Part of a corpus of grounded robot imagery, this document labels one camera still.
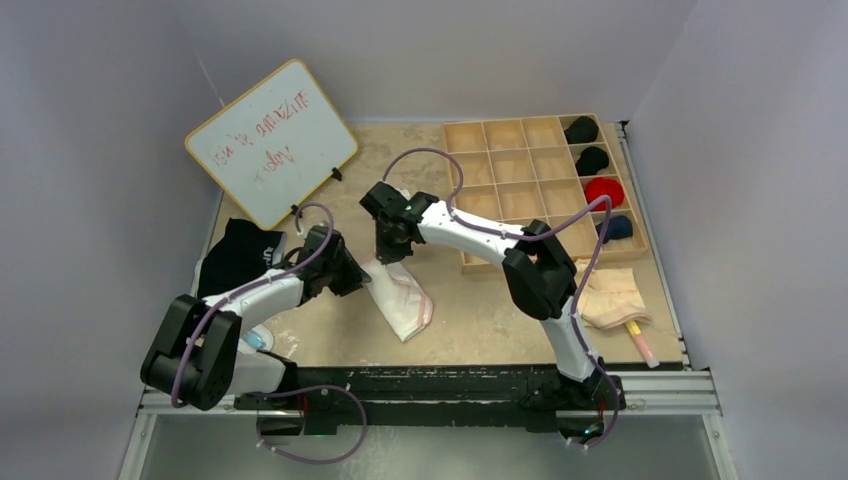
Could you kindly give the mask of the white underwear pink trim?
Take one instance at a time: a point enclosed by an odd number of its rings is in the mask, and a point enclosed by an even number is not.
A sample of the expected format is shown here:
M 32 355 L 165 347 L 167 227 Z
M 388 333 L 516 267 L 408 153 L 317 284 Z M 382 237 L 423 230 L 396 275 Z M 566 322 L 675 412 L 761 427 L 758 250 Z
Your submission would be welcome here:
M 360 267 L 370 277 L 366 283 L 369 294 L 401 342 L 431 323 L 433 300 L 402 263 L 382 264 L 372 258 Z

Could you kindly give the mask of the white whiteboard yellow frame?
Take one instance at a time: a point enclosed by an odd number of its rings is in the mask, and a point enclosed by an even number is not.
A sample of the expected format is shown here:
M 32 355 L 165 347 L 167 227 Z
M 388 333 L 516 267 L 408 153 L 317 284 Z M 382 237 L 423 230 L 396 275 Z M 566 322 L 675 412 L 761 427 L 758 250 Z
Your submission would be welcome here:
M 263 230 L 276 227 L 359 149 L 299 59 L 289 60 L 205 121 L 184 145 Z

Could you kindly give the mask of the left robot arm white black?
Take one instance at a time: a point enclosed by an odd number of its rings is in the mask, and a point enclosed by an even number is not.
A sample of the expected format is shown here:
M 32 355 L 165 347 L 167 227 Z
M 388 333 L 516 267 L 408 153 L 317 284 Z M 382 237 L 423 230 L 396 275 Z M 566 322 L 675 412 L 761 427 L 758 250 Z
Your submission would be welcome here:
M 294 362 L 277 354 L 242 351 L 242 337 L 277 314 L 294 310 L 324 291 L 343 297 L 370 283 L 342 234 L 312 227 L 295 261 L 283 260 L 227 292 L 181 295 L 168 306 L 142 362 L 140 379 L 170 395 L 174 407 L 207 411 L 227 395 L 254 394 L 272 408 L 297 399 Z

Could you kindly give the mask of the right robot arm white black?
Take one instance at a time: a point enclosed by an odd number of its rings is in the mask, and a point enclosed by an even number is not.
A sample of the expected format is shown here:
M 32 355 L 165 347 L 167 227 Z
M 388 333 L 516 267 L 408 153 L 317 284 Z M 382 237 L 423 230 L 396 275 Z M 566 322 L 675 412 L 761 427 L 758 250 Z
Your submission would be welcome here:
M 400 262 L 416 244 L 449 247 L 501 271 L 513 304 L 538 320 L 551 344 L 564 399 L 584 407 L 596 399 L 602 367 L 578 318 L 577 268 L 541 220 L 526 226 L 489 220 L 437 196 L 405 197 L 384 181 L 360 200 L 375 222 L 375 250 L 383 264 Z

